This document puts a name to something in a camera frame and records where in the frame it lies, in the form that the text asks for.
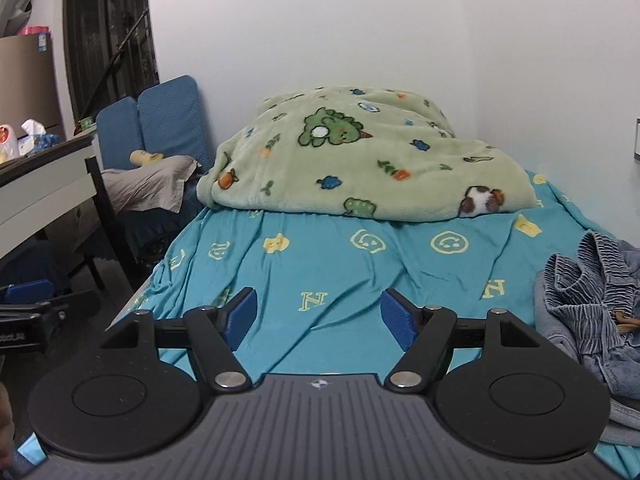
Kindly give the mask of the person's left hand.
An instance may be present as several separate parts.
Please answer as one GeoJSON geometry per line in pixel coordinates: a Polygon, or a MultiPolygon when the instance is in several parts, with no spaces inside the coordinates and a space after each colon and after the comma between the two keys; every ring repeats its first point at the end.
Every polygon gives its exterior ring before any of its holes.
{"type": "Polygon", "coordinates": [[[14,421],[8,390],[0,384],[0,467],[11,466],[14,454],[14,421]]]}

